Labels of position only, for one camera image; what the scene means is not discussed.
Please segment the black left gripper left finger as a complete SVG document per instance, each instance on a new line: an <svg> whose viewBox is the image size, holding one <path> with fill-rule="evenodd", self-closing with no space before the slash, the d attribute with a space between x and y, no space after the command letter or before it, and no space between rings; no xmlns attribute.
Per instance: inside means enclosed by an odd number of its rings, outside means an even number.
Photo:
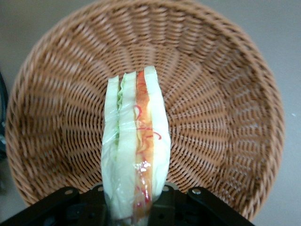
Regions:
<svg viewBox="0 0 301 226"><path fill-rule="evenodd" d="M110 226L103 185L85 193L67 186L1 223L2 226Z"/></svg>

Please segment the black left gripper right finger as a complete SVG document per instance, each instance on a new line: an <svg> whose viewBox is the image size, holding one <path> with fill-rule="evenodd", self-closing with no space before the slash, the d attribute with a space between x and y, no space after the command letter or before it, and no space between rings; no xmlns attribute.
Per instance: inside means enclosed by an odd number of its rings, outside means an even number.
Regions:
<svg viewBox="0 0 301 226"><path fill-rule="evenodd" d="M187 193L165 185L150 212L151 226L252 226L253 224L203 187Z"/></svg>

